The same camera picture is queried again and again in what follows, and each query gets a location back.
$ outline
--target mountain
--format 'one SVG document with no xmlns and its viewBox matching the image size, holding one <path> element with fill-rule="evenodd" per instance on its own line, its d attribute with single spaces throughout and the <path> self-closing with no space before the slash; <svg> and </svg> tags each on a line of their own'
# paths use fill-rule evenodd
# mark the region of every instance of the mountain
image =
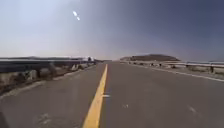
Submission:
<svg viewBox="0 0 224 128">
<path fill-rule="evenodd" d="M 163 55 L 163 54 L 149 54 L 149 55 L 139 55 L 131 57 L 123 57 L 120 60 L 126 61 L 180 61 L 176 57 Z"/>
</svg>

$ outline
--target sky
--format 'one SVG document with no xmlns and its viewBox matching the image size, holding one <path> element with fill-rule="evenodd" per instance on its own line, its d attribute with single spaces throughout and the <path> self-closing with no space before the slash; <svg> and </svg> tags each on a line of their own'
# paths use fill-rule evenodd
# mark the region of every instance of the sky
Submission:
<svg viewBox="0 0 224 128">
<path fill-rule="evenodd" d="M 0 0 L 0 57 L 224 61 L 223 0 Z"/>
</svg>

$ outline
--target metal guardrail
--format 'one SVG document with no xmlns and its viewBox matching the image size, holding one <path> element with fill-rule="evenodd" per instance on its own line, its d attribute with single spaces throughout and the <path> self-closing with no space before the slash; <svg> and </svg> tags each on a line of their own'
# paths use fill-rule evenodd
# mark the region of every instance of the metal guardrail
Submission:
<svg viewBox="0 0 224 128">
<path fill-rule="evenodd" d="M 22 72 L 27 70 L 37 70 L 42 68 L 54 69 L 55 67 L 80 64 L 96 64 L 97 61 L 74 60 L 74 59 L 0 59 L 0 73 Z"/>
<path fill-rule="evenodd" d="M 210 72 L 214 72 L 214 68 L 224 68 L 224 62 L 180 62 L 180 61 L 122 61 L 125 63 L 133 63 L 133 64 L 145 64 L 145 65 L 169 65 L 172 68 L 175 68 L 175 66 L 185 66 L 185 67 L 191 67 L 191 66 L 197 66 L 197 67 L 208 67 L 210 69 Z"/>
</svg>

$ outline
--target yellow center line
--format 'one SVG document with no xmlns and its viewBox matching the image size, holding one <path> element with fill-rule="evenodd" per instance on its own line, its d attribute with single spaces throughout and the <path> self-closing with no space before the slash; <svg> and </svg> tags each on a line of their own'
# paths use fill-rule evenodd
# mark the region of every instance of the yellow center line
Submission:
<svg viewBox="0 0 224 128">
<path fill-rule="evenodd" d="M 97 88 L 95 97 L 92 101 L 92 104 L 89 108 L 89 112 L 85 118 L 83 128 L 98 128 L 100 122 L 100 112 L 103 103 L 103 93 L 105 89 L 107 79 L 107 65 L 105 67 L 103 76 L 100 80 L 100 85 Z"/>
</svg>

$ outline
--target asphalt road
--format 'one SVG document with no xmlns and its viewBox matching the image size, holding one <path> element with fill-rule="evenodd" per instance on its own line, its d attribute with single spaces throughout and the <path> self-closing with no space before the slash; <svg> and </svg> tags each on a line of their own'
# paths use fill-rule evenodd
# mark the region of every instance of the asphalt road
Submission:
<svg viewBox="0 0 224 128">
<path fill-rule="evenodd" d="M 9 128 L 81 128 L 104 69 L 100 64 L 5 97 L 0 120 Z M 99 127 L 223 128 L 223 92 L 222 81 L 110 62 Z"/>
</svg>

